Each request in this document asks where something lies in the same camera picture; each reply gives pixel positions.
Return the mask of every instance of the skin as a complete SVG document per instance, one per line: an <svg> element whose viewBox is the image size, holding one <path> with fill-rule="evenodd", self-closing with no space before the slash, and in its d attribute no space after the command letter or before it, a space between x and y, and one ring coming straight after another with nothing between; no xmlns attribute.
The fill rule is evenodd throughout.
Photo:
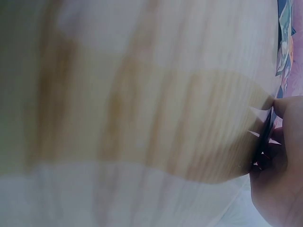
<svg viewBox="0 0 303 227"><path fill-rule="evenodd" d="M277 99L283 127L274 130L250 173L252 201L274 227L303 226L303 96Z"/></svg>

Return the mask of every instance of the pink fabric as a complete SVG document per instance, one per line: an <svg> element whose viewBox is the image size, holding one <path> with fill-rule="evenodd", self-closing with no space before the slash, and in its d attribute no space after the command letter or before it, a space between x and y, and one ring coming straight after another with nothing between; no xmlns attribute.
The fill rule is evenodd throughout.
<svg viewBox="0 0 303 227"><path fill-rule="evenodd" d="M303 1L294 0L294 62L286 96L303 95Z"/></svg>

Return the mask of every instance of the wood grain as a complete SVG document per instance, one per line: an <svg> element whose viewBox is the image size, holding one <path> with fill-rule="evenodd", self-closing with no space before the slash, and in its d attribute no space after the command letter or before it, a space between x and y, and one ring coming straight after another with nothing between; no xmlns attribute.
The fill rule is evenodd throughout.
<svg viewBox="0 0 303 227"><path fill-rule="evenodd" d="M271 107L280 83L276 1L38 2L2 9L19 30L1 38L0 174L34 175L54 214L68 213L67 197L95 198L86 204L96 226L121 226L111 218L119 206L129 209L125 226L181 226L187 212L214 226L245 180L201 182L249 171L256 112ZM28 57L14 71L21 51ZM86 189L69 185L77 181ZM195 197L209 210L186 205ZM146 222L141 208L153 213Z"/></svg>

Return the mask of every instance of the light wood panel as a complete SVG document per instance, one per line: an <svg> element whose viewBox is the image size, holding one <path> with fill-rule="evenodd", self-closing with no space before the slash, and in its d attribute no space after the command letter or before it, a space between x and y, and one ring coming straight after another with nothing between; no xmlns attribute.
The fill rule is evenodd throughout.
<svg viewBox="0 0 303 227"><path fill-rule="evenodd" d="M81 196L97 201L92 225L197 226L193 214L213 226L245 180L201 182L248 172L249 131L262 126L252 110L269 109L280 82L276 1L3 5L2 176L33 177L33 207L64 210L63 223ZM113 220L119 206L132 208Z"/></svg>

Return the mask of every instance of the wooden surface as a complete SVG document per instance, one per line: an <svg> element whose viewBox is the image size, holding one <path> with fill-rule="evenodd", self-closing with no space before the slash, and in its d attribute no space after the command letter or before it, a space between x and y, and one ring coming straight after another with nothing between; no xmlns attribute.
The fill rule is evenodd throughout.
<svg viewBox="0 0 303 227"><path fill-rule="evenodd" d="M248 172L280 82L275 0L20 1L1 17L0 173L31 179L27 218L215 225L243 182L200 182Z"/></svg>

